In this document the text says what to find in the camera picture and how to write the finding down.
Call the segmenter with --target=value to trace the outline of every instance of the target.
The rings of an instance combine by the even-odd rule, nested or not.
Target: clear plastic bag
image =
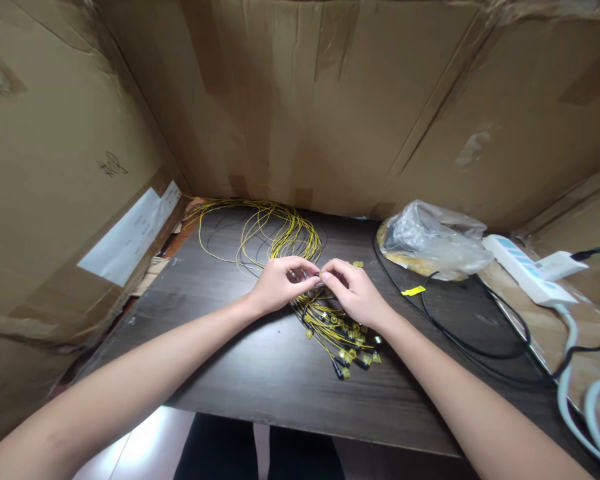
[[[382,254],[404,268],[462,280],[493,260],[480,242],[486,228],[462,213],[415,200],[380,225],[377,240]]]

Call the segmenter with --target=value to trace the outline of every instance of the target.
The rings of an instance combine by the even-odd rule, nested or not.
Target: hand
[[[345,312],[362,325],[377,330],[384,318],[395,314],[362,268],[333,259],[322,267],[322,281]]]
[[[318,267],[304,258],[271,259],[247,299],[262,315],[280,310],[314,288],[320,282],[320,277],[315,276],[319,272]]]

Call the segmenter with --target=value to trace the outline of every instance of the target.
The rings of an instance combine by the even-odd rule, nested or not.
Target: yellow sticker
[[[421,285],[421,286],[419,286],[419,287],[416,287],[416,288],[414,288],[414,289],[411,289],[411,290],[404,290],[404,292],[401,292],[401,293],[402,293],[404,296],[406,296],[406,297],[412,297],[412,296],[414,296],[414,295],[417,295],[418,293],[420,293],[420,292],[423,292],[423,291],[425,291],[425,290],[426,290],[426,288],[424,288],[424,287]]]

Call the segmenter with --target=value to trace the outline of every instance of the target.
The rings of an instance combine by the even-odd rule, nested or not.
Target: cable bundle
[[[202,223],[207,214],[232,207],[252,208],[255,212],[245,222],[235,258],[223,259],[205,248],[202,242]],[[264,245],[267,245],[268,259],[296,255],[312,263],[318,261],[324,248],[313,224],[302,218],[290,205],[265,200],[205,199],[204,203],[196,205],[185,217],[185,222],[188,222],[185,228],[198,219],[198,240],[201,248],[218,260],[236,264],[238,270],[246,275],[258,277],[257,272],[264,269],[265,264],[258,261],[258,254]],[[267,234],[266,226],[276,219],[283,221],[282,226],[275,230],[274,234]],[[262,239],[262,244],[255,258],[251,258],[246,246],[254,239]],[[311,292],[300,295],[290,305],[306,328],[306,337],[314,339],[324,348],[336,375],[340,380],[344,380],[351,376],[349,366],[352,363],[364,370],[367,370],[372,362],[379,363],[381,360],[377,349],[383,341],[377,334],[354,322],[341,308],[331,307],[329,302],[333,300],[336,298],[328,288],[318,286]],[[337,354],[334,355],[330,347],[336,348]]]

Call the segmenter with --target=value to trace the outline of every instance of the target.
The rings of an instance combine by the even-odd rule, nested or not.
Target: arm
[[[299,257],[270,260],[252,292],[84,378],[0,442],[0,479],[72,478],[92,456],[142,422],[236,333],[314,288],[317,272]]]
[[[341,274],[342,281],[332,273]],[[354,320],[391,344],[430,396],[480,478],[591,478],[512,404],[392,310],[364,270],[334,259],[324,266],[322,278]]]

